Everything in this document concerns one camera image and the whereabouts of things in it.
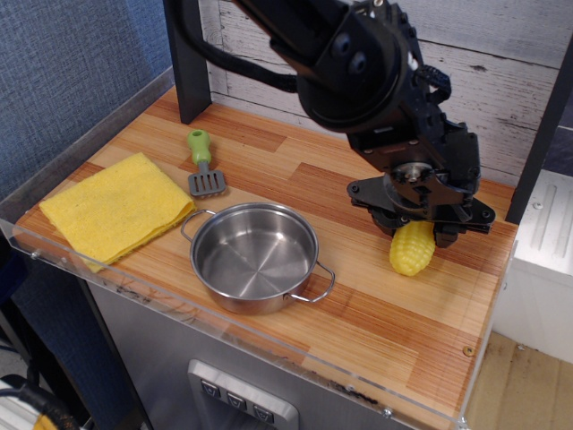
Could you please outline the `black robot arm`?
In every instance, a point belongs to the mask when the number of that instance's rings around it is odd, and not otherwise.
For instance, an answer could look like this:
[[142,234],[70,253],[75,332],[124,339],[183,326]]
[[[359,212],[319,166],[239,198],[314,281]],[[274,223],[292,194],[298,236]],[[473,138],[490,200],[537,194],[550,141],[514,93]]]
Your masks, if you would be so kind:
[[242,1],[240,7],[295,70],[307,116],[345,134],[378,171],[347,192],[380,230],[393,235],[428,221],[443,248],[468,231],[490,231],[494,210],[475,197],[477,136],[441,110],[449,78],[423,61],[416,30],[398,5]]

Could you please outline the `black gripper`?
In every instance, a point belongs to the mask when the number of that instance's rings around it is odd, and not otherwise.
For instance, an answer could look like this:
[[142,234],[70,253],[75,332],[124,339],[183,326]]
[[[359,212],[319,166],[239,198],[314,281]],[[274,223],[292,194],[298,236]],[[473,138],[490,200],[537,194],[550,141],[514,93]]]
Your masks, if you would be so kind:
[[489,233],[495,221],[495,211],[475,199],[477,181],[464,189],[447,184],[448,178],[427,163],[404,163],[383,176],[350,183],[347,192],[383,234],[393,237],[411,221],[429,221],[436,246],[448,248],[468,230]]

